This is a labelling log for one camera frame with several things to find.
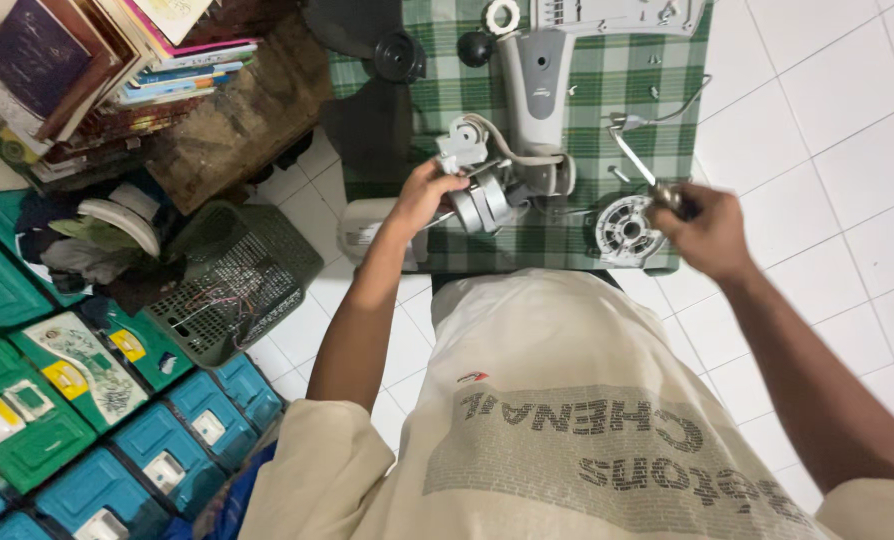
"plastic basket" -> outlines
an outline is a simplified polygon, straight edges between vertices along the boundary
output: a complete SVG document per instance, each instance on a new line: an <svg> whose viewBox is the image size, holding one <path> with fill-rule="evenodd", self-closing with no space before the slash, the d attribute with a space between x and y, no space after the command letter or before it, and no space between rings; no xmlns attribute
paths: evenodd
<svg viewBox="0 0 894 540"><path fill-rule="evenodd" d="M193 363L223 366L304 300L323 258L272 205L208 202L167 248L187 257L176 292L145 310Z"/></svg>

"yellow label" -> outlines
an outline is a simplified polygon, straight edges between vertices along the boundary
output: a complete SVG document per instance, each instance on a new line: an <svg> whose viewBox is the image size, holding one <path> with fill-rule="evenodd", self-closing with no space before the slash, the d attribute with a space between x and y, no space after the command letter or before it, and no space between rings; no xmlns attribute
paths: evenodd
<svg viewBox="0 0 894 540"><path fill-rule="evenodd" d="M0 416L10 424L11 426L17 426L21 424L21 417L17 416L17 413L14 412L14 409L10 408L10 405L4 402L3 399L0 398Z"/></svg>
<svg viewBox="0 0 894 540"><path fill-rule="evenodd" d="M110 340L114 342L114 345L117 345L117 349L119 349L130 362L137 362L147 354L140 339L137 339L137 337L130 333L127 328L119 329L110 334Z"/></svg>
<svg viewBox="0 0 894 540"><path fill-rule="evenodd" d="M87 391L87 380L80 371L67 360L57 360L41 370L44 377L68 400L72 400Z"/></svg>

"beige t-shirt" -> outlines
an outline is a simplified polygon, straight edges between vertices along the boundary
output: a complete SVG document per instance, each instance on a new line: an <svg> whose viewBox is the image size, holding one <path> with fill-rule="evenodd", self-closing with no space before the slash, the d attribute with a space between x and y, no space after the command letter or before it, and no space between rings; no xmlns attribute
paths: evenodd
<svg viewBox="0 0 894 540"><path fill-rule="evenodd" d="M657 315L594 276L466 279L432 311L392 471L362 407L299 399L240 538L894 538L894 481L802 511Z"/></svg>

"fan blade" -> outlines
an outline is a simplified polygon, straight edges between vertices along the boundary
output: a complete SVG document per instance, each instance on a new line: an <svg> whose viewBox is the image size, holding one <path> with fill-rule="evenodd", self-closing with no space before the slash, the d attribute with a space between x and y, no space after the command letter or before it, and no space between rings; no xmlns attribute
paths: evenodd
<svg viewBox="0 0 894 540"><path fill-rule="evenodd" d="M304 19L328 49L369 60L384 34L404 26L401 0L309 0Z"/></svg>
<svg viewBox="0 0 894 540"><path fill-rule="evenodd" d="M378 182L410 172L414 119L411 90L374 77L354 95L320 106L320 125L345 166Z"/></svg>

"person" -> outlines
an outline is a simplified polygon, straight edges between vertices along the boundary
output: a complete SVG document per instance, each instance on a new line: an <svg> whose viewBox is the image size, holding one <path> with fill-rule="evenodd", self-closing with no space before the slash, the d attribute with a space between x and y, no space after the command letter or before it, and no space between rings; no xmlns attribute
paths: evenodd
<svg viewBox="0 0 894 540"><path fill-rule="evenodd" d="M799 508L657 315L584 272L448 283L399 461L370 423L405 247L467 186L406 181L285 413L240 538L894 538L894 417L749 255L738 199L651 222L729 301L777 416L825 501Z"/></svg>

